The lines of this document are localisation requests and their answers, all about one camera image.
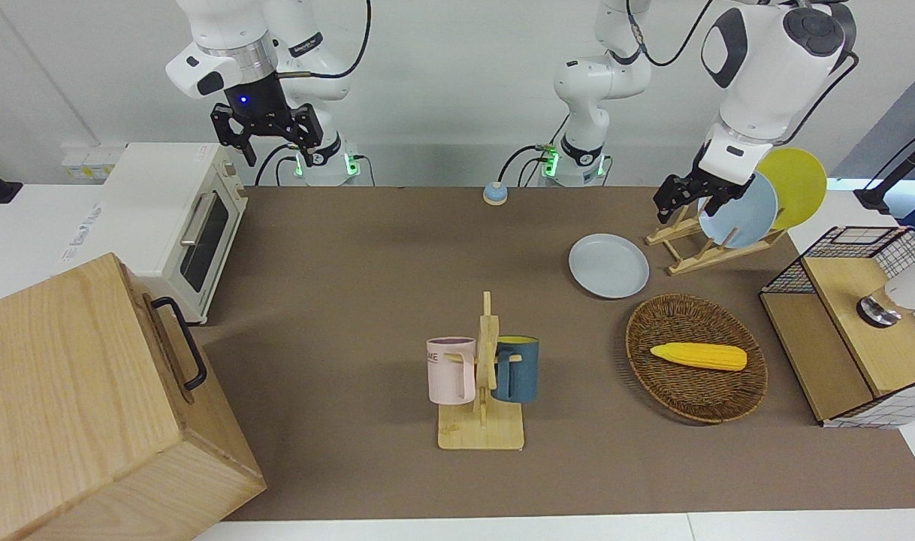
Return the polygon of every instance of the oven handle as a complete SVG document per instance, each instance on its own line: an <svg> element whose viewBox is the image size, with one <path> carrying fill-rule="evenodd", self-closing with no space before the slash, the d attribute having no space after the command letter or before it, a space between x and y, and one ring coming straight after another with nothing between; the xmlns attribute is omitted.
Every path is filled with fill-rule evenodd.
<svg viewBox="0 0 915 541"><path fill-rule="evenodd" d="M183 384L184 389L193 391L197 387L200 387L201 384L204 383L204 380L207 379L207 366L204 365L204 357L201 356L200 349L197 349L197 343L194 342L194 337L190 334L190 328L187 326L187 321L183 318L183 314L180 312L180 306L177 305L177 302L169 297L155 298L154 301L151 301L151 307L155 310L159 310L165 306L170 306L174 311L174 315L177 316L180 332L183 332L183 338L187 341L187 346L190 347L190 354L194 357L194 363L197 364L197 376L191 377L187 383Z"/></svg>
<svg viewBox="0 0 915 541"><path fill-rule="evenodd" d="M213 210L216 202L217 192L201 194L200 198L197 199L194 216L190 216L190 223L183 232L183 236L180 237L181 246L197 246L197 243L201 242L201 236L204 235L204 226L207 225L207 218L210 216L210 211Z"/></svg>

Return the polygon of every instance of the mug tree stand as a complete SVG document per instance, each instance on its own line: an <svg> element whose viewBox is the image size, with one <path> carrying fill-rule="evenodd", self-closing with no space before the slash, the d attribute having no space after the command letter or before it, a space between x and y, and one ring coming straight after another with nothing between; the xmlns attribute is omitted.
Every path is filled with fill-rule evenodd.
<svg viewBox="0 0 915 541"><path fill-rule="evenodd" d="M441 449L521 451L524 448L521 405L491 397L491 390L498 386L494 372L498 335L498 316L491 314L491 292L485 292L485 314L481 316L475 359L477 391L471 403L438 405L437 446ZM512 362L520 360L520 355L510 358Z"/></svg>

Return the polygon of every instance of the mug handle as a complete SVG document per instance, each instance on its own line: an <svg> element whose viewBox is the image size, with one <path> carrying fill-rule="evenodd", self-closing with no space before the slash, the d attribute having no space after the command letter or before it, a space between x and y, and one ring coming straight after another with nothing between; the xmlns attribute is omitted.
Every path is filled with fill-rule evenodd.
<svg viewBox="0 0 915 541"><path fill-rule="evenodd" d="M445 353L445 358L450 361L461 363L461 377L464 378L463 388L461 389L461 400L471 400L475 394L474 383L474 355L470 353Z"/></svg>
<svg viewBox="0 0 915 541"><path fill-rule="evenodd" d="M508 365L508 377L505 378L506 386L503 389L504 392L502 393L502 389L498 389L498 394L508 398L512 396L512 389L515 389L515 371L512 370L512 363L519 363L523 360L524 357L520 356L519 353L510 352L510 350L498 352L498 362Z"/></svg>

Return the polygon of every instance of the wooden mug holder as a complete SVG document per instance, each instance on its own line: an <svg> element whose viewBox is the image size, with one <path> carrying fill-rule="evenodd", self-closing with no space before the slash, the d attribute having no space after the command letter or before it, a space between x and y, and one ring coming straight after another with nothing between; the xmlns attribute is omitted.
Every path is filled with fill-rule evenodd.
<svg viewBox="0 0 915 541"><path fill-rule="evenodd" d="M746 256L750 253L755 253L756 251L770 249L771 246L774 246L775 243L787 233L786 229L772 229L766 236L759 240L759 242L752 244L752 246L746 246L743 247L743 249L729 249L729 247L726 246L728 246L728 243L731 242L738 233L738 228L735 227L735 229L732 229L731 232L728 233L728 237L725 237L725 241L721 244L715 243L712 239L707 239L704 246L702 246L697 254L691 257L681 257L681 254L671 245L671 240L684 239L684 237L690 237L696 234L705 235L704 232L702 232L701 223L698 220L698 216L701 216L701 212L705 211L705 205L708 205L707 201L698 209L695 216L691 216L690 218L685 218L685 216L688 215L691 205L681 208L681 212L678 213L674 223L668 227L657 229L653 234L645 237L644 242L648 246L662 243L664 244L665 249L671 253L671 257L675 258L675 263L668 267L668 274L671 274L672 277L675 274L690 273L691 271L697 271L699 268L710 267L713 264L724 263L725 261ZM783 211L783 209L779 209L778 216L781 215L781 211Z"/></svg>
<svg viewBox="0 0 915 541"><path fill-rule="evenodd" d="M485 314L479 323L475 359L477 391L471 403L438 405L437 446L441 449L520 451L524 448L521 405L491 397L491 390L498 386L494 372L498 335L498 316L491 314L491 292L485 292Z"/></svg>

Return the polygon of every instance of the wicker basket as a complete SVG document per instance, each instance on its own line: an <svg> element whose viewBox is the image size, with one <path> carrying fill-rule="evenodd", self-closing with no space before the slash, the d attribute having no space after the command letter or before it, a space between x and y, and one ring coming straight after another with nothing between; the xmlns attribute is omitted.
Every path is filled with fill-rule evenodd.
<svg viewBox="0 0 915 541"><path fill-rule="evenodd" d="M748 353L739 372L698 369L654 356L668 342L725 343ZM694 421L719 424L748 415L761 404L768 369L748 329L724 308L692 295L659 295L636 308L628 322L625 347L645 390L671 411Z"/></svg>

